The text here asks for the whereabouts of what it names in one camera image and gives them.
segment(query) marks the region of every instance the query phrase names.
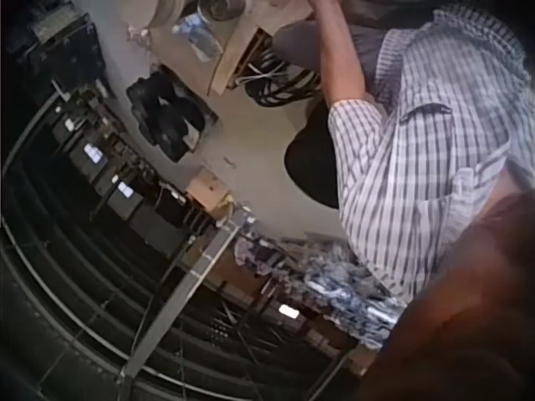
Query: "wooden plank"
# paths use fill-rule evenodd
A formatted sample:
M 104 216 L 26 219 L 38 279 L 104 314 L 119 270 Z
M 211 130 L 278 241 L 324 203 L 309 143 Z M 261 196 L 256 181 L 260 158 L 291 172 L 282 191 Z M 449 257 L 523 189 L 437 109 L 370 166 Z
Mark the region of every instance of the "wooden plank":
M 216 67 L 210 84 L 211 91 L 217 94 L 225 92 L 242 55 L 247 50 L 247 46 L 257 30 L 258 26 L 250 18 L 247 16 L 240 18 Z

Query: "metal frame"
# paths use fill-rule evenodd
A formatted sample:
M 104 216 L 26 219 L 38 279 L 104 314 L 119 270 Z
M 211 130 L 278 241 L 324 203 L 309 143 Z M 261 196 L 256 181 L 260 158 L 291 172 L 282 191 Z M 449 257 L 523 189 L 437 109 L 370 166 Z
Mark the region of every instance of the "metal frame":
M 41 106 L 38 112 L 32 117 L 24 131 L 18 137 L 17 142 L 15 142 L 15 145 L 11 149 L 11 152 L 9 152 L 9 155 L 2 166 L 2 178 L 8 172 L 9 167 L 15 160 L 15 157 L 17 157 L 17 153 L 23 147 L 24 143 L 28 140 L 30 134 L 33 133 L 33 129 L 35 128 L 35 126 L 38 124 L 39 121 L 41 121 L 41 119 L 46 115 L 48 110 L 56 103 L 58 99 L 59 94 L 54 92 L 52 96 L 50 96 L 48 100 Z
M 126 365 L 121 369 L 121 377 L 125 380 L 124 383 L 126 385 L 130 382 L 127 378 L 135 378 L 143 368 L 149 356 L 154 352 L 160 340 L 171 328 L 171 325 L 184 309 L 184 306 L 188 303 L 196 289 L 201 285 L 208 272 L 214 267 L 228 244 L 250 217 L 250 213 L 245 209 L 237 209 L 211 240 L 208 248 L 193 268 L 178 284 L 167 303 L 156 316 L 154 322 L 147 329 L 138 347 L 130 355 Z
M 318 380 L 308 390 L 304 399 L 306 401 L 314 401 L 325 390 L 325 388 L 331 383 L 336 373 L 345 365 L 351 353 L 353 353 L 354 347 L 347 348 L 345 351 L 340 350 L 335 359 L 331 361 L 328 367 L 319 376 Z

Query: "floor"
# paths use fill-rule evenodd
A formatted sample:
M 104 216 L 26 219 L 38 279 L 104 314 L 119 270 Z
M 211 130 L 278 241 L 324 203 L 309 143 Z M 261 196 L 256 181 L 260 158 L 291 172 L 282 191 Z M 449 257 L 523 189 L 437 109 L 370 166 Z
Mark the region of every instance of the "floor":
M 109 0 L 74 0 L 97 26 L 100 46 L 114 90 L 116 111 L 130 138 L 146 159 L 170 182 L 184 188 L 200 165 L 210 168 L 232 189 L 235 198 L 249 206 L 262 230 L 273 236 L 303 237 L 306 232 L 343 237 L 338 212 L 316 203 L 289 179 L 283 166 L 286 147 L 304 126 L 306 104 L 264 109 L 240 89 L 223 96 L 206 94 L 214 63 L 200 63 L 186 41 L 169 30 L 154 32 L 158 59 L 174 69 L 220 117 L 195 154 L 178 164 L 150 146 L 136 128 L 125 89 L 150 73 L 154 60 L 146 50 L 127 41 L 126 25 Z

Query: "wooden board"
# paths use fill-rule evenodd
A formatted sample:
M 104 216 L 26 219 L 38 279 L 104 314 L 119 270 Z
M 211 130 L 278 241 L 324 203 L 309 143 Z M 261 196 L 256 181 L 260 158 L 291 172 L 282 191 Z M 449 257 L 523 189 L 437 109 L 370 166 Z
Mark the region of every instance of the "wooden board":
M 312 8 L 307 0 L 252 0 L 234 28 L 211 80 L 217 94 L 227 89 L 240 59 L 259 28 L 274 35 L 283 26 L 304 20 Z
M 216 67 L 211 80 L 211 91 L 217 94 L 225 92 L 242 55 L 247 50 L 257 30 L 258 26 L 250 18 L 240 18 Z

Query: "plaid shirt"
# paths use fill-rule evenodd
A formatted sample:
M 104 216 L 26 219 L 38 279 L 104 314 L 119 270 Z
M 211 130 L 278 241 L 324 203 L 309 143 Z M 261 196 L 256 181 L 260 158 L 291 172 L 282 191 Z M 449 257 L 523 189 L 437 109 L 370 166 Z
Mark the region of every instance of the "plaid shirt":
M 462 6 L 389 31 L 372 94 L 330 110 L 340 217 L 357 257 L 409 302 L 507 163 L 535 186 L 535 97 L 507 27 Z

